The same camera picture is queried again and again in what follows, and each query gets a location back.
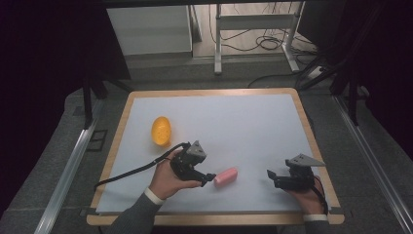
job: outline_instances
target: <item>hand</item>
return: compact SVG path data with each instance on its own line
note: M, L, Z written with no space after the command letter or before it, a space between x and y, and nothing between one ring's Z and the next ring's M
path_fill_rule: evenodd
M314 179L315 188L322 194L322 186L321 186L321 183L319 182L318 176L317 178ZM321 202L319 201L319 197L313 190L307 189L304 191L292 191L292 190L284 190L284 191L289 193L291 196L293 196L297 200L304 215L324 214L323 212L324 209L323 209Z
M200 181L182 181L173 172L169 162L179 152L179 150L173 151L164 161L156 166L154 176L149 185L149 189L162 200L172 196L180 189L194 188L202 185Z

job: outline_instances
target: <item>pink object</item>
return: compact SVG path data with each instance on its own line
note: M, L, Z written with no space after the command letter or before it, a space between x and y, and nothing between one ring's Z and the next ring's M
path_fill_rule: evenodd
M218 174L214 179L213 183L215 187L222 187L228 183L234 181L237 178L238 171L236 168L230 168L220 174Z

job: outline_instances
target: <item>wooden frame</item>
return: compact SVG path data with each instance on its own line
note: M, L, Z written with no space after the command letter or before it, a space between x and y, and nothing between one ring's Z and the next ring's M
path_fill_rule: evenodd
M304 112L301 100L294 89L238 89L238 90L188 90L188 91L145 91L130 93L124 112L122 114L118 129L112 142L105 166L100 180L109 178L115 161L125 126L130 116L131 107L135 98L158 98L158 97L196 97L196 96L252 96L252 95L291 95L303 125L304 132L310 144L314 158L323 161L314 138L310 124ZM329 195L329 205L335 210L340 209L336 193L325 167L319 168L319 175L324 190ZM91 203L91 209L95 210L104 185L101 185L95 192ZM87 222L90 225L110 225L116 215L89 214ZM331 224L341 224L344 222L343 214L329 214L328 220ZM276 213L276 214L159 214L155 216L155 225L176 225L176 226L197 226L197 225L287 225L302 224L301 213Z

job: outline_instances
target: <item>white shirt cuff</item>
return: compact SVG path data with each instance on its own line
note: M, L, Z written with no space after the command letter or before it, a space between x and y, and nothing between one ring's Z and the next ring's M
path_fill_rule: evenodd
M153 193L148 187L145 189L144 193L155 205L162 205L166 201L155 195L155 193Z
M304 221L328 221L325 214L305 214L303 215Z

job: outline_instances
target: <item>white wall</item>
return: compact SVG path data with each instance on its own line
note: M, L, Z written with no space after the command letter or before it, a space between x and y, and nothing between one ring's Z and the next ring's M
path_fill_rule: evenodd
M108 9L124 56L191 52L187 6Z

